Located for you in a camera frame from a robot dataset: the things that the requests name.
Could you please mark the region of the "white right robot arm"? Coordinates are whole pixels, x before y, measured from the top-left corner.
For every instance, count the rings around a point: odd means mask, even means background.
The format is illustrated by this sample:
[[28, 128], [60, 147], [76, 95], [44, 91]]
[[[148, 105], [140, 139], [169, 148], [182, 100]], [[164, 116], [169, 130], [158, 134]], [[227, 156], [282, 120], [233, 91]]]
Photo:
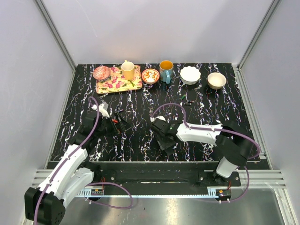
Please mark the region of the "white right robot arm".
[[217, 185], [223, 186], [233, 171], [244, 167], [255, 147], [253, 139], [248, 137], [233, 123], [218, 125], [197, 125], [184, 122], [167, 122], [163, 116], [151, 118], [151, 130], [161, 148], [167, 155], [174, 153], [179, 142], [197, 142], [210, 144], [217, 148], [222, 157], [213, 174]]

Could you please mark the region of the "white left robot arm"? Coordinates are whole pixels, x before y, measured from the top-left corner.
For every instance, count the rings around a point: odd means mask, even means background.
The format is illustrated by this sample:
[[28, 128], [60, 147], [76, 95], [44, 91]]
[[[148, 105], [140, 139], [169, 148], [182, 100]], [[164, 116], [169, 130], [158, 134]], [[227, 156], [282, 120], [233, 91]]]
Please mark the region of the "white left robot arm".
[[102, 180], [101, 167], [87, 157], [101, 137], [117, 136], [132, 126], [119, 112], [114, 118], [105, 110], [89, 112], [61, 161], [38, 187], [25, 192], [25, 217], [43, 225], [58, 225], [69, 203], [86, 185], [97, 185]]

